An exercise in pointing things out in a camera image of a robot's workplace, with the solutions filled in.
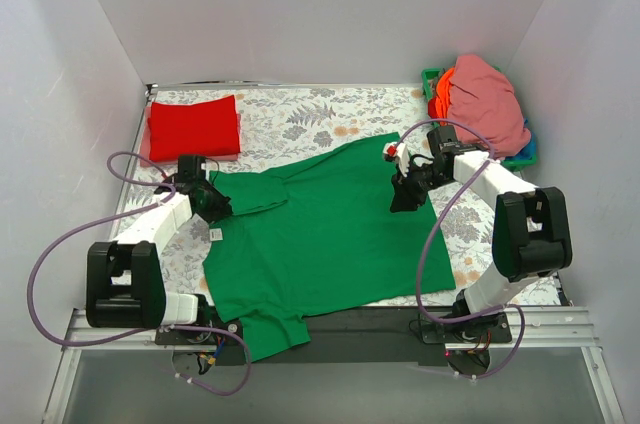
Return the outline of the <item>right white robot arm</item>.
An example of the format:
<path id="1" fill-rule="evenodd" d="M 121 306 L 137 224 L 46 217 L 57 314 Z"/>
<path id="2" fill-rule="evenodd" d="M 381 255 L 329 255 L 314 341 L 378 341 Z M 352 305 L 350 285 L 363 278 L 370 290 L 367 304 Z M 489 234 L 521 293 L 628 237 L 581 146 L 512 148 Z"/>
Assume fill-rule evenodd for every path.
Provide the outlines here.
<path id="1" fill-rule="evenodd" d="M 456 299 L 451 313 L 437 317 L 418 307 L 428 320 L 452 326 L 464 341 L 475 341 L 489 328 L 488 317 L 501 313 L 530 284 L 569 267 L 573 250 L 566 199 L 556 187 L 538 187 L 516 176 L 495 159 L 485 138 L 461 142 L 460 125 L 452 120 L 429 131 L 430 156 L 416 164 L 404 141 L 383 148 L 394 163 L 391 183 L 393 213 L 412 212 L 425 204 L 430 191 L 452 182 L 470 190 L 494 211 L 492 263 Z"/>

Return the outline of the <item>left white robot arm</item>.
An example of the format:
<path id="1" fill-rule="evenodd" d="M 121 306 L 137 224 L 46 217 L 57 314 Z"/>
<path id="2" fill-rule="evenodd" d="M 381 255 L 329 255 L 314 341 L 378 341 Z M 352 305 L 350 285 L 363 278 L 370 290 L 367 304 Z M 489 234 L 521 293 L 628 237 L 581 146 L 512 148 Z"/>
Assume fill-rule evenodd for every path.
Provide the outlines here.
<path id="1" fill-rule="evenodd" d="M 204 297 L 165 289 L 160 257 L 180 228 L 197 216 L 211 224 L 232 215 L 231 199 L 208 180 L 206 158 L 178 158 L 177 171 L 156 188 L 154 208 L 141 213 L 111 242 L 93 244 L 87 254 L 86 317 L 97 328 L 178 325 L 193 344 L 213 330 Z"/>

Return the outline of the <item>green t shirt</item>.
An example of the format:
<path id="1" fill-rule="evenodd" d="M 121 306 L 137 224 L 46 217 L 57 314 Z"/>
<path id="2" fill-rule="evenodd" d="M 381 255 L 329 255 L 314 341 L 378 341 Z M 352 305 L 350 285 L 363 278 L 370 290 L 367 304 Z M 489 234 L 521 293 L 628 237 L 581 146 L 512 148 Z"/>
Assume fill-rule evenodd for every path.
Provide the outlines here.
<path id="1" fill-rule="evenodd" d="M 203 268 L 221 319 L 239 320 L 253 360 L 310 339 L 306 318 L 455 288 L 430 204 L 394 213 L 391 135 L 260 173 L 222 173 L 232 213 Z"/>

